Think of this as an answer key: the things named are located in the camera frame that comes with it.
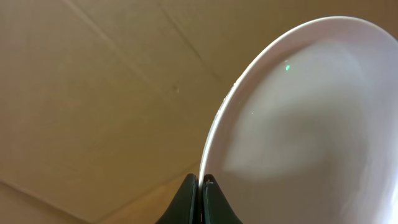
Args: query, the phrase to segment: plate surface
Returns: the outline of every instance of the plate surface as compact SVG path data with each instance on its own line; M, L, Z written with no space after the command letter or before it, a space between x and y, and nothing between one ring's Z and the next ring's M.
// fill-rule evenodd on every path
M398 223L397 64L397 41L361 19L288 31L224 99L200 187L213 174L243 223Z

